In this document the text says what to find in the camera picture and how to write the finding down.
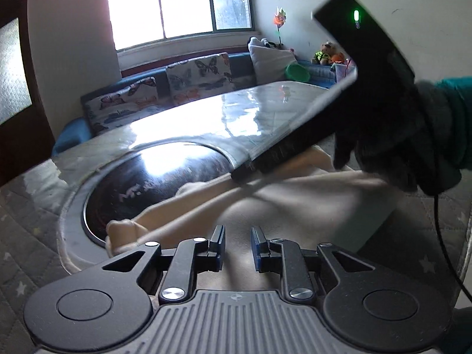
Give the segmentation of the right hand dark glove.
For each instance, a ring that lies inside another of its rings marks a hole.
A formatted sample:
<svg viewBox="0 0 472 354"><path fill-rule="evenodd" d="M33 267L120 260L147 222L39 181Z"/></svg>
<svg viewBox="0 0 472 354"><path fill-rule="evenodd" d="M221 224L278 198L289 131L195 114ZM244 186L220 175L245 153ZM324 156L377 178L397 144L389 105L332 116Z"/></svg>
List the right hand dark glove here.
<svg viewBox="0 0 472 354"><path fill-rule="evenodd" d="M450 134L450 107L435 83L418 81L355 106L335 133L335 168L355 157L362 171L428 196L457 186L465 169Z"/></svg>

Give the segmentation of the teal sleeve forearm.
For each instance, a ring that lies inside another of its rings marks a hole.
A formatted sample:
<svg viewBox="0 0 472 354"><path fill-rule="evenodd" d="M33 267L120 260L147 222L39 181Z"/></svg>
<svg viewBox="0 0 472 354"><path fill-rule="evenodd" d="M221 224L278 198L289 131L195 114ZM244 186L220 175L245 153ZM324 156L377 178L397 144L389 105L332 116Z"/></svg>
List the teal sleeve forearm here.
<svg viewBox="0 0 472 354"><path fill-rule="evenodd" d="M444 78L435 87L445 95L450 107L450 134L458 142L458 167L471 170L471 76Z"/></svg>

